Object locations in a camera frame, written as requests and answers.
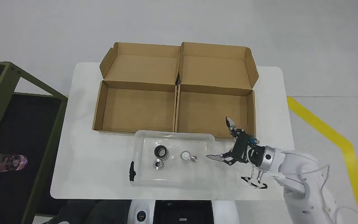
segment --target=floor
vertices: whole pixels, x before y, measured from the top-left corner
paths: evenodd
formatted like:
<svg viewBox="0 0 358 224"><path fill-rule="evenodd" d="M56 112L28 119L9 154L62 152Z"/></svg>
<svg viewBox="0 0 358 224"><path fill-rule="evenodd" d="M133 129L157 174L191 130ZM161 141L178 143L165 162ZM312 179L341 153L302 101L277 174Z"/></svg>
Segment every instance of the floor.
<svg viewBox="0 0 358 224"><path fill-rule="evenodd" d="M345 136L358 155L358 1L5 1L0 60L67 95L74 66L99 62L116 41L244 45L277 66L286 93ZM17 91L42 93L20 82ZM327 186L356 208L341 150L290 112L296 150L331 164ZM237 202L242 223L291 223L284 202ZM345 223L357 218L342 212Z"/></svg>

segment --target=metal ring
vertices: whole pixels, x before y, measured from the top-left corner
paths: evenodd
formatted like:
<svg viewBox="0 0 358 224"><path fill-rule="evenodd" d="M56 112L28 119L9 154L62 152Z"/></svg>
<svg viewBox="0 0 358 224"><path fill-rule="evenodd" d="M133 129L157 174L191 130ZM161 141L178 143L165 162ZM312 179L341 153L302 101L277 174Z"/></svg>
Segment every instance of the metal ring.
<svg viewBox="0 0 358 224"><path fill-rule="evenodd" d="M164 168L164 162L160 159L156 159L153 161L153 167L156 169L156 170L161 170Z"/></svg>
<svg viewBox="0 0 358 224"><path fill-rule="evenodd" d="M165 160L168 157L168 149L161 144L157 146L154 150L154 155L156 158L160 158L161 160Z"/></svg>

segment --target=robotic arm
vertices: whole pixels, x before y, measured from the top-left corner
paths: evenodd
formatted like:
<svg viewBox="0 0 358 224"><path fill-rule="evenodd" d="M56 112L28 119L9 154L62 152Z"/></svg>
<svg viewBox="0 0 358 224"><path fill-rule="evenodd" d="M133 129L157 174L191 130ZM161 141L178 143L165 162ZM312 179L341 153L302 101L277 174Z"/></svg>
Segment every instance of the robotic arm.
<svg viewBox="0 0 358 224"><path fill-rule="evenodd" d="M256 180L251 177L242 177L255 188L264 189L267 185L261 182L266 172L277 172L279 175L271 175L284 188L284 199L290 217L294 224L336 224L342 223L337 216L337 204L324 186L329 172L329 166L318 168L317 160L305 153L297 151L284 151L270 146L259 146L259 141L247 133L244 129L238 129L234 122L226 117L226 124L234 138L234 146L229 152L219 155L207 155L208 158L224 162L232 166L235 162L250 163L258 169ZM280 154L285 158L279 166L279 170L272 170L280 163ZM324 177L322 169L327 168L327 176Z"/></svg>

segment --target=transparent container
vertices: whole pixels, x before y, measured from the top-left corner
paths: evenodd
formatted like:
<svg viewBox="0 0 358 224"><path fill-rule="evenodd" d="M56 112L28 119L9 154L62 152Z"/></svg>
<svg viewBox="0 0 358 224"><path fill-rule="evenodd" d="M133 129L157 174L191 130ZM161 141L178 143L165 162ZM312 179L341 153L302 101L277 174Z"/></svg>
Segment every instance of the transparent container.
<svg viewBox="0 0 358 224"><path fill-rule="evenodd" d="M190 134L139 130L135 134L133 168L136 172L133 185L168 186L174 188L211 188L212 162L205 156L211 154L215 139L211 134ZM168 149L164 167L157 170L153 161L154 149ZM194 160L183 160L181 153L189 151Z"/></svg>

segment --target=open cardboard box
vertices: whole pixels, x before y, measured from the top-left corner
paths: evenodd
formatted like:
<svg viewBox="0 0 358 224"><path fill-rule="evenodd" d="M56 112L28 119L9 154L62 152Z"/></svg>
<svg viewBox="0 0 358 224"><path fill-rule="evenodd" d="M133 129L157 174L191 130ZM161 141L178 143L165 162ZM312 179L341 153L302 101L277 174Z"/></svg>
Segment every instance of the open cardboard box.
<svg viewBox="0 0 358 224"><path fill-rule="evenodd" d="M210 133L230 138L225 117L256 135L258 79L244 46L115 43L100 65L93 129Z"/></svg>
<svg viewBox="0 0 358 224"><path fill-rule="evenodd" d="M115 43L100 64L93 129L173 132L179 46Z"/></svg>
<svg viewBox="0 0 358 224"><path fill-rule="evenodd" d="M179 67L176 132L210 133L230 138L225 117L256 135L258 72L243 46L183 43Z"/></svg>

